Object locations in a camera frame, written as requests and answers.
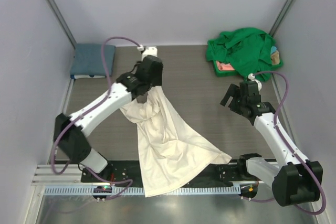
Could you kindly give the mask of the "green plastic bin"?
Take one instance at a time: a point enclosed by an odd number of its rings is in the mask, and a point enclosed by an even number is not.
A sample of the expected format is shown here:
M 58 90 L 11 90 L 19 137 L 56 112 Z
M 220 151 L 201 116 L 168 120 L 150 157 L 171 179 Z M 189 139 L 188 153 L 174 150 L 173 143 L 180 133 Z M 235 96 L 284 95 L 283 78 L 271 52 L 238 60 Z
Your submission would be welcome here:
M 207 62 L 211 62 L 212 66 L 214 68 L 214 72 L 216 74 L 217 77 L 226 77 L 226 76 L 236 76 L 239 75 L 239 73 L 235 70 L 235 71 L 219 71 L 217 69 L 217 65 L 216 65 L 216 60 L 213 59 L 213 56 L 211 56 L 213 54 L 213 50 L 211 49 L 211 47 L 214 45 L 215 40 L 214 39 L 210 39 L 207 42 L 207 49 L 206 49 L 206 53 L 205 53 L 205 59 Z M 271 65 L 271 70 L 277 70 L 280 67 L 282 67 L 284 65 L 282 59 L 280 58 L 280 64 L 278 65 Z

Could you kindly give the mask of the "cream white t shirt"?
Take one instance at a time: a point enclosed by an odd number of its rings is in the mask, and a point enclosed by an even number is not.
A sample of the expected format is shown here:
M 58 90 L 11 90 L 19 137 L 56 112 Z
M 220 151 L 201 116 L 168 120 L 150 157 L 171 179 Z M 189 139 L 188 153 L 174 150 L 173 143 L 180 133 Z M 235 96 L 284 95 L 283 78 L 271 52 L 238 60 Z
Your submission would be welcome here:
M 145 103 L 133 100 L 120 111 L 137 126 L 146 197 L 175 191 L 209 164 L 228 164 L 232 159 L 182 119 L 161 87 L 152 88 Z

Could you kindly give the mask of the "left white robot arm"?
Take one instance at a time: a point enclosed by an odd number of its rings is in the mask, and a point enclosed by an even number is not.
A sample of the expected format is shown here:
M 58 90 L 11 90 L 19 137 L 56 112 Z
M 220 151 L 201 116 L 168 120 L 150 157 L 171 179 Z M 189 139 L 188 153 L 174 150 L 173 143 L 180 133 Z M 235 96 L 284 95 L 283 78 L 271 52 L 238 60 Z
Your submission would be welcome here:
M 70 161 L 82 164 L 93 171 L 100 182 L 111 177 L 108 161 L 94 150 L 87 137 L 107 117 L 124 105 L 144 95 L 152 87 L 162 85 L 163 62 L 156 56 L 144 56 L 135 65 L 135 73 L 126 72 L 110 88 L 83 109 L 55 119 L 54 143 Z

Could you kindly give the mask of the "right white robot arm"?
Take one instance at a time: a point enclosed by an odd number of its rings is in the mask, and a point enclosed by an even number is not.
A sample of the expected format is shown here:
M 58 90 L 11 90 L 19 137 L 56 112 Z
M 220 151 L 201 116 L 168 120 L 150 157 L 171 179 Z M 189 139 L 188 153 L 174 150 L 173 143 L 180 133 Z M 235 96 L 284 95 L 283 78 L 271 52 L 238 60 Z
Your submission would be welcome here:
M 248 180 L 252 176 L 261 179 L 271 188 L 275 201 L 283 207 L 319 200 L 322 166 L 317 161 L 310 161 L 296 147 L 279 122 L 274 107 L 261 100 L 257 82 L 231 84 L 220 103 L 251 123 L 277 161 L 274 166 L 257 154 L 247 155 L 245 161 L 236 167 L 241 179 Z

